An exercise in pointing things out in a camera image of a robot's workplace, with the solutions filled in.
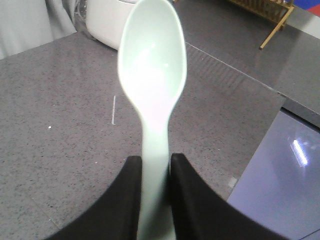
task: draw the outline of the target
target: spoon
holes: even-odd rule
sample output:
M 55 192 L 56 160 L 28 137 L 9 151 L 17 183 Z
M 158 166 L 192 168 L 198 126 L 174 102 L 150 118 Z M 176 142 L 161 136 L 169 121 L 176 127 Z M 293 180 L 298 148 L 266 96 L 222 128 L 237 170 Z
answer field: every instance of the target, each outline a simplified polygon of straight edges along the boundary
M 174 240 L 168 122 L 185 86 L 187 57 L 179 18 L 167 0 L 140 0 L 132 9 L 118 51 L 118 75 L 142 125 L 137 239 Z

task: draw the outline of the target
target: gray countertop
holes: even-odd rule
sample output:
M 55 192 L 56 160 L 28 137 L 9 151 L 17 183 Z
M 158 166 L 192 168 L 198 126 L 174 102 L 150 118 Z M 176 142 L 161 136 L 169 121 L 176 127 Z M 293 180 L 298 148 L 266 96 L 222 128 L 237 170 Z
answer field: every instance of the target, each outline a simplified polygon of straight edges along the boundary
M 285 98 L 186 49 L 170 152 L 184 153 L 227 199 Z M 0 239 L 43 239 L 92 205 L 127 156 L 141 154 L 140 121 L 120 87 L 117 52 L 81 33 L 1 60 L 0 84 Z

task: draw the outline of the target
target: wooden rack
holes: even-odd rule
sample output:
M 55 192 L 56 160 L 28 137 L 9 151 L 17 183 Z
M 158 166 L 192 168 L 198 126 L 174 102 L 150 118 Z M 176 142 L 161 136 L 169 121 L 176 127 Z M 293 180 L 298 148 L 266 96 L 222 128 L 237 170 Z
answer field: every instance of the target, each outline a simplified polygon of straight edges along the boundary
M 264 40 L 262 45 L 259 47 L 262 50 L 273 35 L 278 31 L 282 30 L 286 25 L 286 20 L 292 11 L 295 9 L 293 5 L 294 0 L 229 0 L 230 2 L 257 14 L 273 23 L 276 24 L 273 31 Z

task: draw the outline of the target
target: spoon bowl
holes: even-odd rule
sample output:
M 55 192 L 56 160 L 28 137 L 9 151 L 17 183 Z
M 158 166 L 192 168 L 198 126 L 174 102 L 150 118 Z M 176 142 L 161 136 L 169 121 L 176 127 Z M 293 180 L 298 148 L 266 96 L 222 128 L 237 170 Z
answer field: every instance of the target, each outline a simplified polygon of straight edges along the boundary
M 167 195 L 168 122 L 185 86 L 182 27 L 167 0 L 140 0 L 118 51 L 121 86 L 142 124 L 142 193 L 137 239 L 176 239 Z

